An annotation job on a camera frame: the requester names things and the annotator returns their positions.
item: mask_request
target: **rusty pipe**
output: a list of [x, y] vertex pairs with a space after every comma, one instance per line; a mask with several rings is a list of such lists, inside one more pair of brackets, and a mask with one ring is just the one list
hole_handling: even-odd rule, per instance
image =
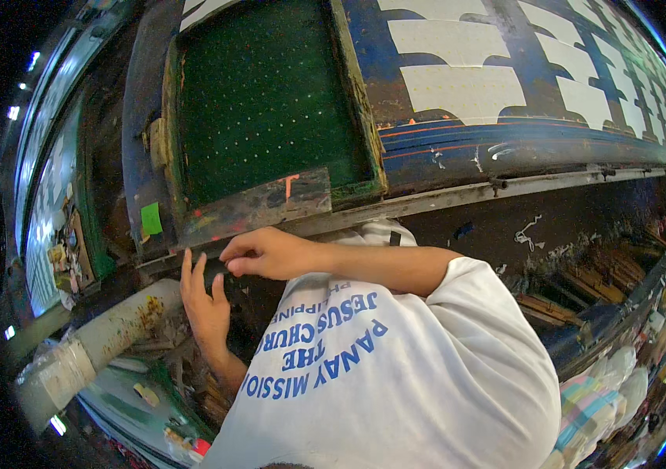
[[165, 311], [182, 308], [179, 282], [164, 278], [110, 308], [34, 360], [16, 379], [16, 396], [30, 427], [48, 421], [99, 371], [144, 338]]

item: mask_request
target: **metal rail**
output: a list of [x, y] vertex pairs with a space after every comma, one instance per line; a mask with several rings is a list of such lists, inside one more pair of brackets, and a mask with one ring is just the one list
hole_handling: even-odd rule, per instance
[[[332, 211], [299, 220], [287, 221], [277, 225], [277, 227], [296, 236], [313, 238], [321, 234], [355, 227], [367, 221], [404, 217], [424, 213], [425, 211], [447, 209], [470, 203], [516, 197], [529, 193], [555, 191], [557, 189], [591, 184], [619, 183], [622, 181], [661, 176], [666, 176], [666, 167], [631, 168], [617, 170], [616, 172], [610, 170], [607, 175], [604, 175], [598, 167], [593, 170], [573, 173], [533, 175], [396, 197], [355, 209]], [[218, 258], [227, 242], [228, 239], [222, 239], [205, 245], [193, 246], [193, 249], [205, 252], [208, 259], [215, 259]], [[179, 268], [181, 260], [182, 253], [176, 252], [163, 258], [142, 263], [137, 269], [147, 275], [157, 275], [161, 272]]]

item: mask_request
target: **plastic bag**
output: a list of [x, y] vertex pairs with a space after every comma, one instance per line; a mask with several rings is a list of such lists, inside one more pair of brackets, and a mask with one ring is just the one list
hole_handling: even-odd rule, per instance
[[617, 420], [614, 428], [621, 428], [627, 425], [645, 401], [648, 393], [648, 372], [642, 366], [636, 368], [632, 375], [619, 387], [619, 394], [627, 399], [625, 414]]
[[[593, 453], [600, 440], [611, 435], [627, 403], [618, 392], [586, 375], [565, 381], [559, 390], [562, 421], [554, 447], [562, 454], [561, 467], [570, 469]], [[559, 464], [557, 461], [547, 463], [548, 467]]]
[[593, 364], [589, 372], [591, 378], [598, 380], [604, 387], [612, 391], [619, 387], [630, 377], [637, 361], [634, 347], [622, 347], [611, 358], [601, 358]]

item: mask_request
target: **metal bar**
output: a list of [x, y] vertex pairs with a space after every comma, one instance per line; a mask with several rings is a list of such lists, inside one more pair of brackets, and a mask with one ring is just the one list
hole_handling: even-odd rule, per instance
[[[345, 230], [367, 221], [382, 220], [384, 218], [404, 217], [425, 211], [441, 210], [450, 207], [468, 205], [469, 203], [487, 202], [507, 197], [526, 195], [529, 193], [555, 191], [557, 189], [572, 188], [589, 184], [619, 183], [632, 179], [647, 179], [666, 175], [666, 168], [632, 168], [617, 170], [616, 174], [603, 177], [600, 170], [579, 171], [574, 173], [534, 175], [523, 178], [504, 179], [507, 189], [499, 189], [495, 196], [493, 183], [478, 183], [462, 185], [455, 188], [440, 189], [438, 191], [422, 192], [405, 197], [384, 200], [356, 209], [328, 212], [299, 220], [287, 221], [277, 225], [288, 233], [311, 238], [324, 233]], [[228, 239], [215, 243], [191, 246], [193, 249], [203, 251], [208, 258], [217, 258]], [[160, 272], [178, 269], [181, 265], [181, 254], [170, 254], [163, 258], [151, 260], [137, 267], [140, 272], [155, 275]]]
[[132, 343], [144, 338], [165, 311], [182, 307], [179, 282], [159, 280], [110, 308], [34, 360], [16, 379], [16, 394], [33, 430], [48, 420]]

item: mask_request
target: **blue painted surface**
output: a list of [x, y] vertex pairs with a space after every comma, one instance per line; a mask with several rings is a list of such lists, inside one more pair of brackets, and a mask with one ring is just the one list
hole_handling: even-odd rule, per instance
[[[414, 112], [401, 68], [446, 65], [446, 62], [430, 53], [399, 54], [388, 21], [424, 18], [406, 9], [383, 11], [377, 0], [343, 0], [366, 92], [387, 151], [384, 168], [391, 192], [397, 194], [435, 185], [482, 180], [488, 174], [494, 177], [537, 174], [555, 166], [666, 164], [666, 142], [664, 145], [657, 143], [650, 122], [652, 114], [666, 123], [666, 110], [662, 109], [660, 101], [658, 109], [647, 107], [645, 89], [635, 73], [636, 68], [641, 74], [645, 73], [666, 97], [666, 69], [659, 62], [664, 70], [656, 70], [656, 74], [648, 71], [651, 65], [644, 66], [643, 59], [646, 46], [622, 23], [609, 21], [611, 16], [603, 10], [605, 1], [587, 0], [591, 14], [599, 18], [604, 29], [577, 13], [566, 1], [526, 2], [572, 22], [580, 35], [582, 43], [577, 49], [587, 52], [598, 75], [584, 85], [603, 91], [611, 114], [611, 121], [599, 131], [591, 129], [582, 115], [567, 109], [557, 77], [568, 80], [573, 77], [563, 67], [549, 62], [536, 33], [552, 38], [553, 35], [532, 25], [517, 0], [484, 0], [486, 16], [469, 13], [460, 18], [445, 18], [454, 24], [494, 25], [502, 36], [510, 58], [492, 55], [484, 61], [484, 66], [512, 68], [523, 89], [526, 105], [502, 109], [498, 114], [498, 125], [463, 125], [457, 116], [444, 109]], [[427, 3], [431, 2], [414, 1], [412, 6], [418, 10]], [[402, 5], [408, 7], [411, 4], [402, 2]], [[620, 37], [635, 44], [631, 47], [633, 50], [620, 42], [614, 33], [615, 27]], [[609, 70], [612, 62], [599, 50], [593, 34], [622, 54], [626, 64], [623, 71], [637, 92], [633, 104], [643, 114], [646, 129], [642, 139], [634, 136], [632, 127], [625, 120], [619, 100], [626, 100], [626, 97], [617, 89]], [[445, 48], [450, 47], [460, 50], [459, 43], [446, 41]], [[505, 146], [500, 150], [508, 151], [493, 160], [496, 152], [487, 149], [502, 143]], [[476, 157], [482, 171], [471, 161]]]
[[[141, 134], [161, 113], [163, 70], [171, 38], [178, 32], [183, 2], [155, 2], [143, 15], [138, 27], [127, 70], [127, 85], [122, 109], [122, 170], [130, 232], [146, 258], [163, 254], [176, 244], [174, 221], [170, 211], [169, 187], [163, 170], [150, 163]], [[163, 233], [141, 244], [140, 210], [159, 202]]]

